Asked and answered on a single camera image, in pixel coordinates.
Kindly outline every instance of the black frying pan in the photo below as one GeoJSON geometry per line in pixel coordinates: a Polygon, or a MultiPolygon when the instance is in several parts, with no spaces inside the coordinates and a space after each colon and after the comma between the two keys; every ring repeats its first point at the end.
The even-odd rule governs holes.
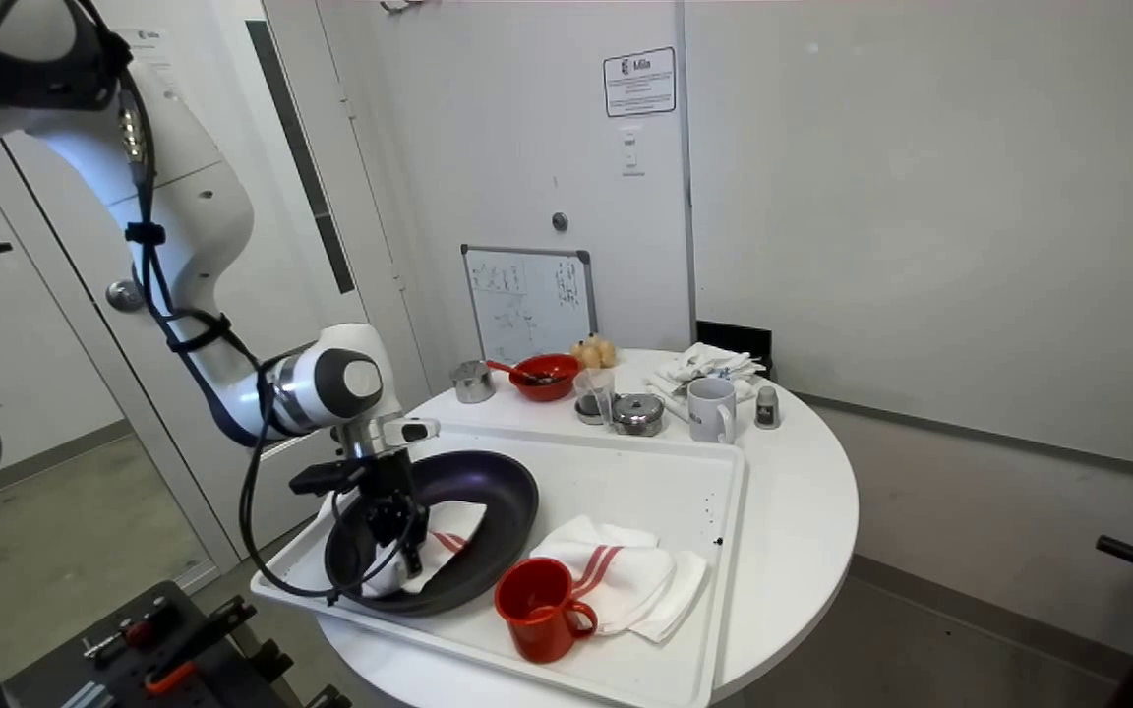
{"type": "Polygon", "coordinates": [[[540,489],[523,465],[496,451],[443,451],[412,465],[422,502],[488,502],[467,547],[422,591],[363,597],[375,543],[363,522],[366,498],[349,502],[325,539],[325,576],[359,607],[397,616],[430,616],[479,597],[523,555],[540,511],[540,489]]]}

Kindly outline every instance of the door handle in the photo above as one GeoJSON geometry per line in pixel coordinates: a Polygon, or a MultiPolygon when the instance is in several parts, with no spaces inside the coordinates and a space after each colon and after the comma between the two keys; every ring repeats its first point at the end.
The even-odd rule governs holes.
{"type": "Polygon", "coordinates": [[[143,311],[143,287],[132,282],[132,281],[115,281],[110,287],[106,287],[106,302],[115,307],[115,311],[143,311]]]}

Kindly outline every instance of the white paper sign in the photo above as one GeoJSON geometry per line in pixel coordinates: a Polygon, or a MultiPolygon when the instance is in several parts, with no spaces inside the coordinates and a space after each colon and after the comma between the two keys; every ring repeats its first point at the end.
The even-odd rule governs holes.
{"type": "Polygon", "coordinates": [[[677,52],[673,49],[612,56],[600,62],[600,77],[607,77],[610,117],[677,111],[677,52]]]}

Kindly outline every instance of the door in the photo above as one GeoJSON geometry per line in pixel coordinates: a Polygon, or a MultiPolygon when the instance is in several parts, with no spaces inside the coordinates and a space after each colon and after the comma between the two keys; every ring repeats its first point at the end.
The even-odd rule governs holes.
{"type": "Polygon", "coordinates": [[[35,212],[0,212],[0,678],[152,583],[195,587],[233,564],[143,395],[102,387],[121,379],[92,362],[110,338],[80,344],[39,281],[39,235],[35,212]]]}
{"type": "MultiPolygon", "coordinates": [[[[96,325],[115,338],[126,370],[115,388],[143,388],[147,410],[161,426],[161,443],[178,450],[180,465],[193,476],[195,511],[212,511],[229,547],[244,555],[241,543],[241,485],[246,471],[246,450],[221,438],[216,422],[180,357],[169,354],[152,320],[147,311],[118,311],[106,299],[110,282],[128,275],[121,226],[115,226],[92,188],[72,174],[65,160],[47,155],[31,139],[0,143],[0,206],[9,216],[35,219],[39,248],[47,264],[39,264],[42,281],[55,287],[75,287],[72,307],[96,311],[96,325]]],[[[305,275],[295,261],[280,252],[290,248],[283,241],[252,241],[246,252],[223,273],[216,294],[235,336],[258,354],[283,354],[290,347],[311,344],[324,323],[315,302],[305,299],[305,275]]],[[[332,460],[334,443],[325,431],[283,442],[262,451],[258,489],[254,489],[254,539],[280,539],[295,522],[315,511],[315,498],[300,498],[288,490],[288,481],[320,460],[332,460]]]]}

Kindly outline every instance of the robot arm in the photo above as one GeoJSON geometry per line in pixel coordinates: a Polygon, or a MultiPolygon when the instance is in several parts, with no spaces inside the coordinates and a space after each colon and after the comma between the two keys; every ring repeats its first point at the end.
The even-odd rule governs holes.
{"type": "Polygon", "coordinates": [[[381,422],[400,406],[370,325],[332,325],[311,347],[258,367],[216,316],[216,281],[252,235],[252,206],[169,77],[128,66],[132,83],[115,92],[118,66],[106,62],[121,49],[100,37],[100,18],[75,0],[17,0],[0,31],[0,139],[35,135],[118,226],[138,226],[128,229],[132,281],[223,438],[254,443],[337,430],[359,455],[381,455],[381,422]]]}

